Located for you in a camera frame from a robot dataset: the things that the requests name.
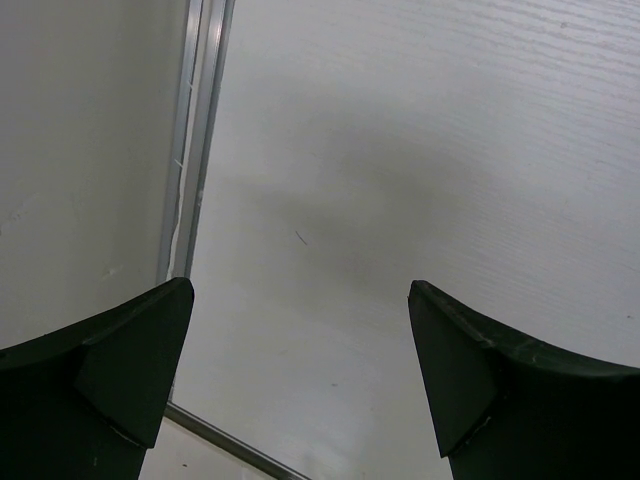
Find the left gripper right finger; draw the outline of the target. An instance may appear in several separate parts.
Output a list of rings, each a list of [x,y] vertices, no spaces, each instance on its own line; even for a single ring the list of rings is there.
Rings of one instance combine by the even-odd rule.
[[[538,340],[423,280],[411,328],[456,479],[635,479],[639,372]]]

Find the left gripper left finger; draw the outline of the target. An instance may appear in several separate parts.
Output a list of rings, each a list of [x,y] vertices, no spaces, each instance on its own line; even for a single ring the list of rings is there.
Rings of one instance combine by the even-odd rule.
[[[187,278],[1,352],[4,479],[136,479],[194,304]]]

